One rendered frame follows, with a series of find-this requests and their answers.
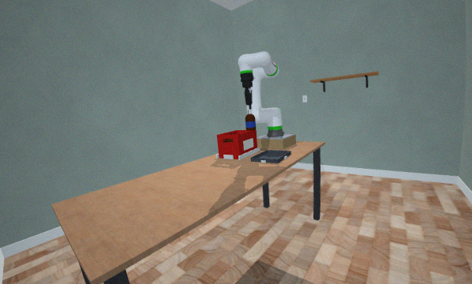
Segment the red plastic crate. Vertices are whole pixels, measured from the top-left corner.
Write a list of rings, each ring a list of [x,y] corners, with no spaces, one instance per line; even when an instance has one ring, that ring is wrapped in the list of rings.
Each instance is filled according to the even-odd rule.
[[[234,135],[231,135],[231,134]],[[224,142],[225,139],[233,139],[233,143]],[[234,159],[257,148],[257,134],[254,130],[235,130],[217,135],[219,157],[233,155]]]

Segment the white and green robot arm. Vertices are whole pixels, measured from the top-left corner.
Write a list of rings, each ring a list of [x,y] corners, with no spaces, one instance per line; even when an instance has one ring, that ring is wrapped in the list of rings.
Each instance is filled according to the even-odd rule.
[[[238,59],[240,69],[241,82],[252,81],[251,87],[253,103],[252,114],[255,116],[256,124],[268,124],[268,137],[283,136],[282,132],[282,113],[279,108],[266,108],[261,106],[260,98],[260,81],[263,78],[269,78],[268,75],[276,77],[279,74],[277,65],[273,62],[270,64],[271,56],[269,53],[262,51],[255,54],[243,54]],[[254,69],[253,69],[254,68]],[[256,77],[256,78],[255,78]],[[253,79],[254,78],[254,79]]]

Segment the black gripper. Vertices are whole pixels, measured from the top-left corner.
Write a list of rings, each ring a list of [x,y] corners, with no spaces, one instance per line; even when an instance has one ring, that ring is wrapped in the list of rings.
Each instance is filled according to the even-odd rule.
[[[245,88],[245,104],[247,105],[247,114],[248,114],[248,111],[249,111],[249,114],[252,114],[252,90],[249,86],[253,86],[253,82],[252,81],[246,81],[246,82],[242,82],[242,87]]]

